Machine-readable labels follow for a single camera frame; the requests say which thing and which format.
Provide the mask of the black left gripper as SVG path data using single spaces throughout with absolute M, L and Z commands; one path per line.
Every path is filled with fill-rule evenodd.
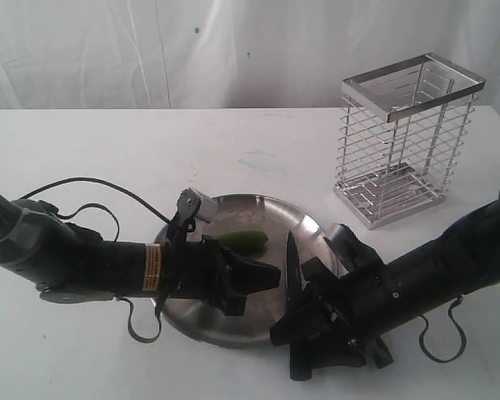
M 162 247 L 160 298 L 201 300 L 228 317 L 245 313 L 247 296 L 276 288 L 278 267 L 259 261 L 263 250 L 229 248 L 212 237 Z

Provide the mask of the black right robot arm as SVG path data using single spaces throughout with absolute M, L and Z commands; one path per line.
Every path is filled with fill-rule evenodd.
M 295 242 L 287 243 L 287 308 L 270 340 L 288 346 L 294 381 L 309 380 L 317 368 L 360 368 L 367 361 L 385 368 L 393 356 L 384 333 L 500 283 L 500 192 L 391 262 L 344 224 L 334 225 L 325 241 L 346 269 L 342 276 L 317 257 L 299 263 Z

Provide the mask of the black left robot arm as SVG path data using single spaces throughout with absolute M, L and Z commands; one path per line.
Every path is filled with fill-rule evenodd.
M 64 222 L 48 203 L 0 194 L 0 267 L 36 284 L 53 303 L 182 298 L 241 316 L 248 295 L 276 288 L 281 272 L 214 237 L 187 240 L 195 222 L 211 222 L 217 207 L 192 188 L 182 191 L 165 241 L 148 244 L 106 241 Z

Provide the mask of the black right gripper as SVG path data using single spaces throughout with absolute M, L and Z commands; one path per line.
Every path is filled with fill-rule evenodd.
M 292 380 L 309 380 L 313 370 L 327 367 L 360 368 L 365 365 L 362 346 L 373 358 L 392 355 L 380 338 L 397 321 L 398 284 L 388 266 L 378 257 L 337 277 L 318 257 L 302 266 L 311 289 L 337 314 L 319 305 L 293 307 L 269 330 L 273 346 L 289 346 L 289 374 Z

